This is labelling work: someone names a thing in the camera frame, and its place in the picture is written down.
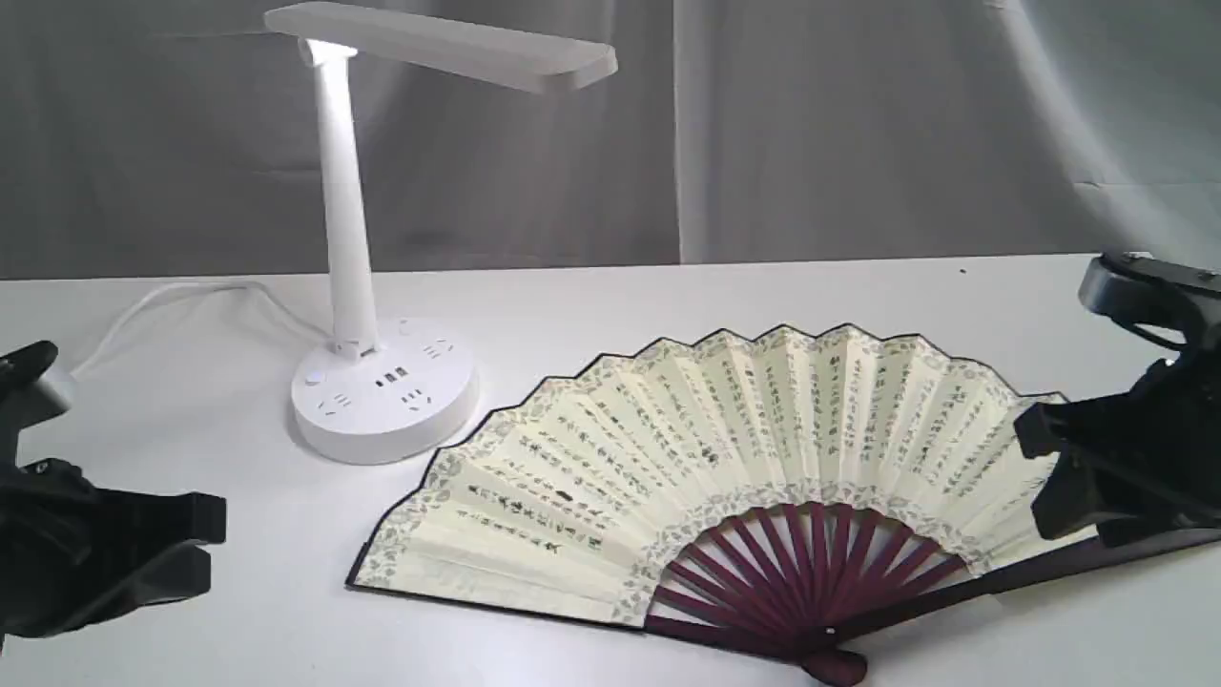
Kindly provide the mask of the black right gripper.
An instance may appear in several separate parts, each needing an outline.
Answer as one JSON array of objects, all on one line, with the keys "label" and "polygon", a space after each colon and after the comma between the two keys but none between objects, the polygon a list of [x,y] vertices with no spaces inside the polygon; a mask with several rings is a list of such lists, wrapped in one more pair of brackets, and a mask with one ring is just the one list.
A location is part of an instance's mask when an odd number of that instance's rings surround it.
[{"label": "black right gripper", "polygon": [[1024,458],[1059,451],[1034,497],[1045,541],[1093,528],[1105,547],[1219,531],[1217,358],[1158,361],[1120,399],[1037,401],[1013,422]]}]

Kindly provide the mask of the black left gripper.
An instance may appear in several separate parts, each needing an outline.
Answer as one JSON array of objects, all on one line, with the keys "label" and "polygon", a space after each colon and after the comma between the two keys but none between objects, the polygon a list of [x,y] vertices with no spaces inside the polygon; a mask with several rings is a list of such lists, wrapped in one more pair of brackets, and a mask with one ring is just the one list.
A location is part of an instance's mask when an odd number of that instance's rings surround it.
[{"label": "black left gripper", "polygon": [[2,637],[70,635],[211,591],[226,542],[226,497],[100,489],[79,466],[44,458],[4,466]]}]

